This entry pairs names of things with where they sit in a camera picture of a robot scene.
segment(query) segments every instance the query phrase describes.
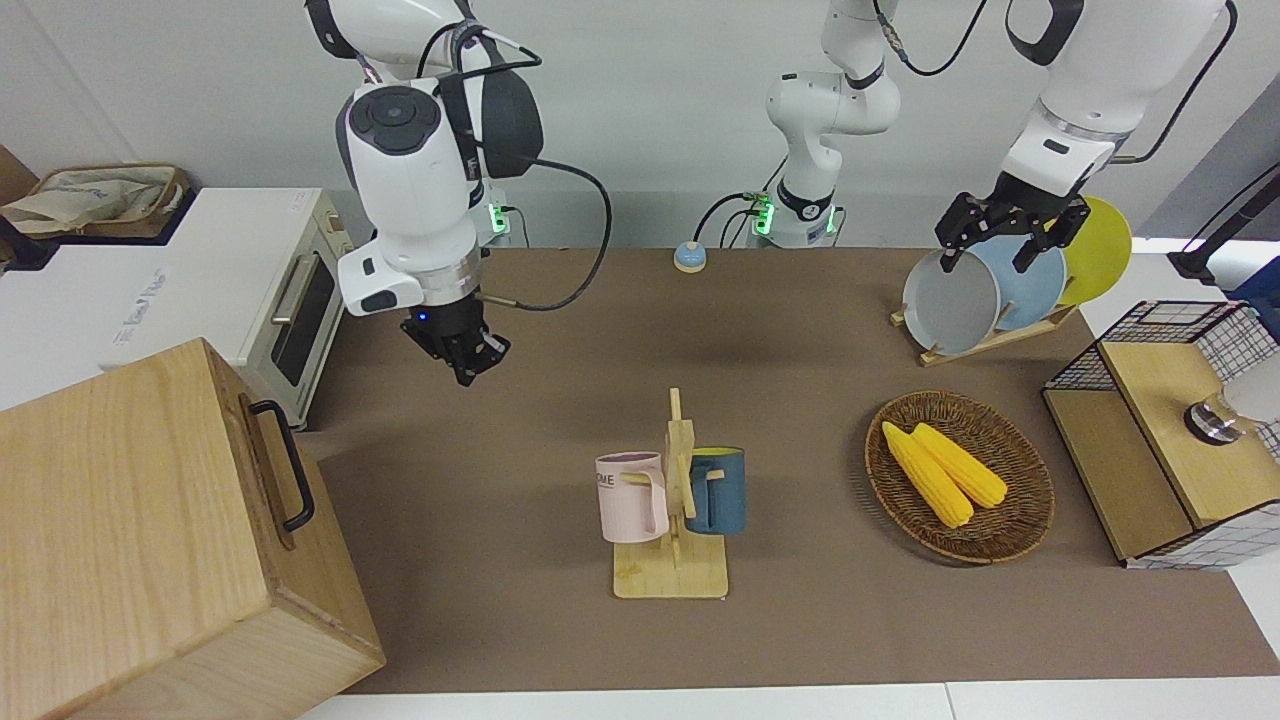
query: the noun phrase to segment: brown table surface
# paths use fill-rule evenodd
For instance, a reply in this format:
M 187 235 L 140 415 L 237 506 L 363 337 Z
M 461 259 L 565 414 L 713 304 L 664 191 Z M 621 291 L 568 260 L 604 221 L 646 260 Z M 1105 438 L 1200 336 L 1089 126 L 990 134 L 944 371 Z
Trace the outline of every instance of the brown table surface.
M 611 252 L 559 313 L 490 307 L 513 343 L 474 387 L 398 313 L 346 318 L 303 446 L 321 460 L 388 666 L 361 693 L 1266 675 L 1231 579 L 1117 566 L 1041 384 L 1091 336 L 938 368 L 888 324 L 920 251 Z M 588 250 L 498 251 L 485 288 L 576 286 Z M 678 386 L 703 445 L 746 448 L 749 527 L 723 601 L 621 601 L 593 460 L 662 450 Z M 863 439 L 876 410 L 943 388 L 1036 443 L 1057 493 L 1044 543 L 964 569 L 886 524 Z

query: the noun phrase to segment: black cable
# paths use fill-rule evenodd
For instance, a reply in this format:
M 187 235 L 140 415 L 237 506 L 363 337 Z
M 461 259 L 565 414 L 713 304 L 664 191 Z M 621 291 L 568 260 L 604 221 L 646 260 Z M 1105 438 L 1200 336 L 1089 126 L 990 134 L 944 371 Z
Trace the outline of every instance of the black cable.
M 733 224 L 733 218 L 741 217 L 742 223 L 746 224 L 746 220 L 749 219 L 748 215 L 754 215 L 754 214 L 755 214 L 754 210 L 739 210 L 737 213 L 730 215 L 728 219 L 724 220 L 724 227 L 721 229 L 721 243 L 717 247 L 724 247 L 724 238 L 728 237 L 728 227 Z
M 471 38 L 477 37 L 480 33 L 489 28 L 480 23 L 468 23 L 461 32 L 453 38 L 452 55 L 453 69 L 456 72 L 462 72 L 462 46 L 471 41 Z
M 577 176 L 586 182 L 595 186 L 595 190 L 600 193 L 600 200 L 604 201 L 604 234 L 600 237 L 600 250 L 595 254 L 595 263 L 591 264 L 591 269 L 586 273 L 586 278 L 582 284 L 577 286 L 572 293 L 559 302 L 553 302 L 550 305 L 529 305 L 526 302 L 516 301 L 513 307 L 518 310 L 527 310 L 530 313 L 550 313 L 552 310 L 559 310 L 570 302 L 573 302 L 586 292 L 586 288 L 591 286 L 591 281 L 595 279 L 595 274 L 600 272 L 600 265 L 604 263 L 604 254 L 609 250 L 609 234 L 613 233 L 613 201 L 609 200 L 609 191 L 604 188 L 604 183 L 595 178 L 591 173 L 575 168 L 573 165 L 566 165 L 564 163 L 557 163 L 554 160 L 544 160 L 541 158 L 530 158 L 520 152 L 508 152 L 502 150 L 489 150 L 479 140 L 475 141 L 476 147 L 483 147 L 485 152 L 494 152 L 498 155 L 506 155 L 513 160 L 521 160 L 534 165 L 540 165 L 543 168 L 550 168 L 553 170 L 559 170 L 562 173 L 568 173 L 571 176 Z
M 836 208 L 835 211 L 840 213 L 840 225 L 836 227 L 836 240 L 831 242 L 832 247 L 840 245 L 840 234 L 845 232 L 845 222 L 849 220 L 849 210 L 845 210 L 844 206 Z
M 456 27 L 458 27 L 458 23 L 449 23 L 442 27 L 440 29 L 435 31 L 434 33 L 431 33 L 431 38 L 428 40 L 426 46 L 422 47 L 422 56 L 417 59 L 417 76 L 415 77 L 422 77 L 422 72 L 426 70 L 426 56 L 431 54 L 431 47 L 435 46 L 435 42 L 442 37 L 444 37 L 444 33 L 449 32 Z
M 1174 114 L 1169 117 L 1169 122 L 1165 124 L 1165 129 L 1160 132 L 1160 137 L 1156 138 L 1151 150 L 1143 152 L 1142 155 L 1117 155 L 1112 158 L 1112 165 L 1137 165 L 1138 163 L 1146 163 L 1147 160 L 1151 160 L 1157 150 L 1160 150 L 1160 146 L 1165 143 L 1165 138 L 1169 137 L 1170 132 L 1172 132 L 1174 123 L 1176 123 L 1179 115 L 1183 114 L 1183 108 L 1185 108 L 1187 102 L 1190 101 L 1192 95 L 1196 95 L 1196 88 L 1199 87 L 1201 81 L 1204 79 L 1206 74 L 1208 74 L 1208 70 L 1213 67 L 1213 61 L 1217 60 L 1217 56 L 1222 54 L 1224 49 L 1226 49 L 1226 44 L 1231 41 L 1231 36 L 1235 35 L 1235 26 L 1239 23 L 1239 19 L 1240 13 L 1235 9 L 1235 3 L 1226 0 L 1226 32 L 1222 33 L 1222 40 L 1217 41 L 1217 47 L 1213 49 L 1213 53 L 1210 54 L 1207 60 L 1204 60 L 1199 72 L 1196 73 L 1196 78 L 1192 79 L 1189 86 L 1187 86 L 1187 92 L 1184 92 L 1183 99 L 1178 101 L 1178 106 L 1174 108 Z
M 956 45 L 955 53 L 951 53 L 951 56 L 947 58 L 946 63 L 942 63 L 941 65 L 938 65 L 932 70 L 922 70 L 920 68 L 915 67 L 914 63 L 911 63 L 910 58 L 906 56 L 906 49 L 902 46 L 902 40 L 897 36 L 897 31 L 893 28 L 893 23 L 887 17 L 884 17 L 884 13 L 881 12 L 879 0 L 872 0 L 872 5 L 876 8 L 876 20 L 879 22 L 881 29 L 884 32 L 884 40 L 888 41 L 888 46 L 893 50 L 895 54 L 897 54 L 897 59 L 902 60 L 902 64 L 906 65 L 906 68 L 913 73 L 920 77 L 933 77 L 937 74 L 942 74 L 947 68 L 951 67 L 952 63 L 956 61 L 956 58 L 960 56 L 960 51 L 964 50 L 964 46 L 969 42 L 969 36 L 973 35 L 973 28 L 978 27 L 978 18 L 980 18 L 982 12 L 987 9 L 987 0 L 982 0 L 980 3 L 978 3 L 978 9 L 973 12 L 973 18 L 969 20 L 969 27 L 965 28 L 964 36 L 960 37 L 960 44 Z
M 782 160 L 778 161 L 778 167 L 773 169 L 773 174 L 771 174 L 769 179 L 764 181 L 764 184 L 760 186 L 760 192 L 768 192 L 769 191 L 769 186 L 773 184 L 773 181 L 777 179 L 778 173 L 782 172 L 782 168 L 786 167 L 786 164 L 787 164 L 787 156 L 783 155 Z M 759 206 L 760 206 L 759 202 L 753 202 L 751 204 L 751 210 L 758 210 Z M 728 246 L 730 247 L 733 247 L 737 243 L 737 238 L 739 238 L 739 236 L 742 234 L 742 228 L 746 227 L 746 223 L 749 220 L 750 220 L 750 218 L 742 218 L 742 222 L 737 224 L 737 231 L 733 233 L 733 240 L 728 241 Z
M 751 195 L 748 192 L 735 192 L 732 195 L 726 195 L 724 197 L 721 197 L 719 200 L 713 202 L 712 206 L 707 209 L 707 213 L 703 214 L 703 219 L 698 220 L 698 229 L 694 231 L 694 242 L 698 242 L 698 238 L 701 237 L 703 228 L 707 225 L 707 220 L 712 219 L 712 215 L 716 213 L 716 210 L 719 210 L 721 208 L 728 205 L 735 200 L 751 200 Z
M 1242 195 L 1244 195 L 1245 192 L 1253 190 L 1253 186 L 1258 184 L 1267 176 L 1270 176 L 1271 173 L 1274 173 L 1276 170 L 1280 170 L 1280 163 L 1272 163 L 1270 168 L 1262 170 L 1262 173 L 1260 173 L 1258 177 L 1256 177 L 1252 181 L 1249 181 L 1249 184 L 1242 187 L 1239 192 L 1236 192 L 1235 195 L 1231 196 L 1230 200 L 1228 200 L 1226 202 L 1224 202 L 1222 206 L 1217 209 L 1217 213 L 1213 213 L 1213 215 L 1208 220 L 1204 220 L 1204 224 L 1201 225 L 1201 229 L 1196 231 L 1196 233 L 1192 234 L 1187 240 L 1187 245 L 1183 246 L 1183 252 L 1187 252 L 1187 249 L 1190 247 L 1193 242 L 1196 242 L 1197 240 L 1199 240 L 1199 236 L 1204 234 L 1204 231 L 1207 231 L 1208 227 L 1213 224 L 1213 220 L 1217 220 L 1217 218 L 1222 213 L 1226 213 L 1228 208 L 1230 208 L 1231 205 L 1235 205 L 1235 201 L 1239 200 Z
M 525 219 L 525 211 L 521 210 L 520 208 L 516 208 L 515 205 L 503 205 L 502 209 L 503 211 L 515 213 L 520 215 L 520 231 L 525 236 L 525 247 L 532 247 L 532 245 L 529 242 L 529 220 Z
M 521 46 L 520 51 L 524 53 L 525 55 L 529 55 L 530 59 L 529 60 L 516 60 L 513 63 L 500 63 L 498 65 L 489 65 L 488 68 L 476 68 L 474 70 L 467 70 L 467 72 L 462 73 L 461 77 L 462 77 L 462 79 L 468 79 L 468 78 L 480 77 L 480 76 L 492 76 L 493 73 L 503 73 L 503 72 L 507 72 L 507 70 L 516 70 L 516 69 L 520 69 L 520 68 L 536 68 L 538 65 L 543 64 L 541 56 L 538 55 L 536 53 L 534 53 L 532 50 Z

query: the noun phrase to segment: mug rack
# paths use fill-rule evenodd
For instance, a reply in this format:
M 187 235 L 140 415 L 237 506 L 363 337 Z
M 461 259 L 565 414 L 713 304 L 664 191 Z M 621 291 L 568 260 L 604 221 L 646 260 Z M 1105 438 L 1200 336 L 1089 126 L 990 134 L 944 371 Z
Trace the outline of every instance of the mug rack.
M 658 539 L 613 546 L 613 594 L 637 598 L 719 598 L 728 594 L 724 536 L 685 529 L 696 518 L 689 468 L 694 459 L 694 421 L 681 410 L 680 388 L 671 388 L 663 477 L 671 529 Z

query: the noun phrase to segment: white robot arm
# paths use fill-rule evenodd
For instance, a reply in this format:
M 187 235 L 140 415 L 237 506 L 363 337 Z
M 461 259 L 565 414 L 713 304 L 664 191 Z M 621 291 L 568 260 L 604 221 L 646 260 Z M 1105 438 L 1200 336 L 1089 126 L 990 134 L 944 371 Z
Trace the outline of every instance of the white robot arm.
M 892 14 L 897 0 L 882 3 Z M 787 160 L 768 188 L 767 238 L 812 247 L 827 234 L 842 158 L 831 135 L 876 135 L 897 119 L 897 85 L 884 74 L 884 38 L 872 0 L 831 0 L 822 49 L 842 72 L 787 73 L 769 88 L 769 120 L 787 140 Z
M 306 8 L 321 45 L 358 60 L 366 77 L 335 127 L 378 229 L 338 263 L 347 309 L 408 309 L 401 328 L 468 386 L 511 346 L 484 323 L 468 210 L 485 178 L 521 176 L 541 151 L 538 106 L 511 70 L 540 59 L 480 26 L 467 0 L 307 0 Z M 507 63 L 499 45 L 534 61 Z
M 1080 187 L 1115 158 L 1152 99 L 1175 79 L 1230 5 L 1225 0 L 1050 4 L 1052 18 L 1039 40 L 1029 42 L 1009 31 L 1020 54 L 1048 67 L 1050 82 L 1005 156 L 991 195 L 979 200 L 960 193 L 937 223 L 947 270 L 966 247 L 997 234 L 1030 236 L 1015 259 L 1019 270 L 1039 252 L 1069 245 L 1088 217 Z M 891 27 L 897 5 L 897 0 L 831 0 L 822 46 L 844 73 L 790 73 L 773 83 L 769 119 L 788 150 L 782 177 L 769 188 L 771 218 L 762 223 L 774 245 L 808 247 L 826 234 L 841 167 L 840 152 L 827 138 L 883 132 L 897 118 L 897 86 L 883 74 L 886 38 L 905 61 Z
M 1052 6 L 1038 41 L 1009 32 L 1019 53 L 1048 67 L 1048 86 L 1001 163 L 991 195 L 957 195 L 934 228 L 947 270 L 966 247 L 997 234 L 1030 236 L 1014 260 L 1019 272 L 1044 250 L 1066 247 L 1088 217 L 1080 187 L 1115 158 L 1225 4 L 1052 0 Z

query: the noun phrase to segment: yellow corn cob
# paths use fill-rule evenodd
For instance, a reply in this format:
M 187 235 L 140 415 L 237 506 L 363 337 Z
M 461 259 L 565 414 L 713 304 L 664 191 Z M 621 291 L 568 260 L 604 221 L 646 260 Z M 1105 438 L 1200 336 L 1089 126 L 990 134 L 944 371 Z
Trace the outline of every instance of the yellow corn cob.
M 933 456 L 893 423 L 883 423 L 881 428 L 884 430 L 884 439 L 893 460 L 902 466 L 902 471 L 924 502 L 929 503 L 938 520 L 948 528 L 959 528 L 968 523 L 973 518 L 973 505 Z
M 1009 486 L 977 457 L 927 423 L 915 425 L 911 437 L 951 475 L 956 486 L 983 507 L 1005 501 Z

